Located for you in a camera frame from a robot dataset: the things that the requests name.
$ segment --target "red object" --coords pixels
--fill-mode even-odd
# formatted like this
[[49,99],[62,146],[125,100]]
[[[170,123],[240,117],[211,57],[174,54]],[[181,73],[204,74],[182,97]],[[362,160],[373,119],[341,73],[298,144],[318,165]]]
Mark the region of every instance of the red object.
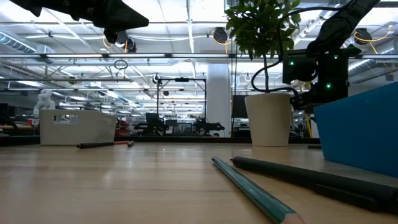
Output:
[[129,141],[114,142],[114,145],[127,144],[127,143],[129,143]]

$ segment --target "black pen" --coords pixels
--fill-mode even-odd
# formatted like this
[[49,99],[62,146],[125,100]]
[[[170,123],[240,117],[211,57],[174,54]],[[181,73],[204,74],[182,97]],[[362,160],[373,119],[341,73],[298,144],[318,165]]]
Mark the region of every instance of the black pen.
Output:
[[244,157],[231,161],[238,168],[299,185],[357,207],[398,214],[398,189],[394,187]]

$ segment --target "blue box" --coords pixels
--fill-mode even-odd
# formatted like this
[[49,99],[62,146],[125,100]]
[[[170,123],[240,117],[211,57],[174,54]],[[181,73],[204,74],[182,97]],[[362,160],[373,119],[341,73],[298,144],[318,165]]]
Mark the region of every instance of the blue box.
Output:
[[330,161],[398,177],[398,82],[315,108]]

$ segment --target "workbench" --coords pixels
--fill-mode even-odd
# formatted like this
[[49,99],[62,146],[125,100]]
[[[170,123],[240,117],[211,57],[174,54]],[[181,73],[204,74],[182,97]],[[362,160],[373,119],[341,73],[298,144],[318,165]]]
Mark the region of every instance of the workbench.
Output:
[[[325,161],[305,145],[136,143],[96,149],[0,147],[0,222],[271,223],[212,163],[252,157],[398,187],[398,179]],[[398,223],[279,180],[238,169],[307,224]]]

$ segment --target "desk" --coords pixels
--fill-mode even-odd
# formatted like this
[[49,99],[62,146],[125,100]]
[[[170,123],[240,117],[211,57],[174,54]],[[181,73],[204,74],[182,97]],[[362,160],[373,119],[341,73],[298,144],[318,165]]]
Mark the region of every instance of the desk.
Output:
[[[398,179],[324,161],[318,149],[249,144],[136,143],[0,147],[0,222],[270,223],[222,174],[213,156],[267,159],[398,187]],[[307,224],[398,223],[275,179],[239,170],[293,208]]]

